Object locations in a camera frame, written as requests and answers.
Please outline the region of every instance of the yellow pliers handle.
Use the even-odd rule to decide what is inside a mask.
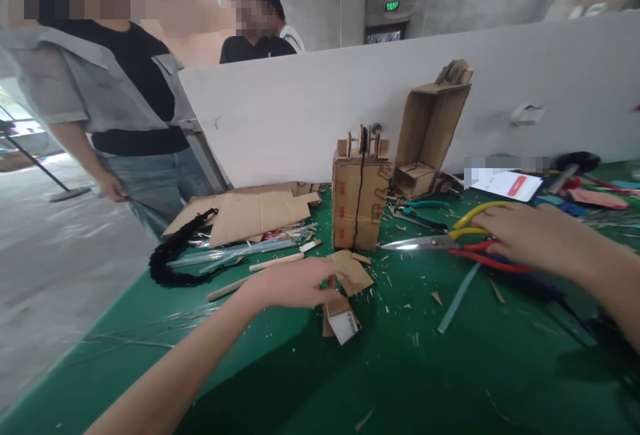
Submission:
[[[489,203],[482,203],[482,205],[478,205],[476,208],[472,209],[469,213],[464,215],[460,220],[457,221],[455,225],[453,225],[453,231],[449,232],[449,236],[454,240],[461,235],[469,235],[469,234],[486,234],[487,230],[484,228],[464,228],[471,222],[471,218],[475,217],[478,213],[485,211],[487,208],[492,206],[500,206],[505,207],[509,205],[509,201],[490,201]]]

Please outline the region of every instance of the hammer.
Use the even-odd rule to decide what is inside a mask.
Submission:
[[[562,173],[558,175],[558,178],[556,178],[547,189],[547,193],[549,195],[555,195],[576,172],[586,173],[587,171],[596,169],[600,161],[598,155],[594,155],[588,151],[576,151],[562,155],[555,162],[558,170],[562,170]]]

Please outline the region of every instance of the black t-shirt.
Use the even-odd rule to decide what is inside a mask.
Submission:
[[[39,20],[43,26],[64,31],[72,36],[102,45],[111,50],[116,61],[147,103],[163,121],[175,115],[175,98],[160,67],[151,59],[169,53],[165,44],[131,23],[125,32],[99,25],[93,20]],[[179,127],[149,131],[112,129],[91,136],[99,151],[121,156],[166,155],[189,147]]]
[[[244,36],[234,36],[227,38],[222,44],[220,64],[295,54],[293,47],[279,37],[264,36],[252,45]]]

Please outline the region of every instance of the white partition board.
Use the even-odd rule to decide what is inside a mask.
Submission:
[[[443,169],[465,157],[598,153],[640,157],[640,13],[536,23],[180,73],[207,140],[236,187],[330,181],[336,141],[382,123],[395,154],[405,99],[450,60],[474,69]],[[546,105],[511,127],[520,103]]]

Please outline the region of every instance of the red pliers handle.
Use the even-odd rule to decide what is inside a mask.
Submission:
[[[530,267],[524,265],[511,265],[506,263],[501,263],[496,260],[492,260],[488,256],[485,256],[478,252],[486,252],[487,248],[494,243],[498,243],[499,240],[487,240],[486,242],[481,242],[473,245],[464,245],[461,247],[461,250],[456,250],[451,248],[449,253],[452,255],[458,255],[464,258],[469,258],[474,262],[479,262],[483,265],[486,265],[491,268],[495,268],[496,270],[500,270],[502,272],[509,272],[514,274],[520,273],[531,273],[533,270]]]

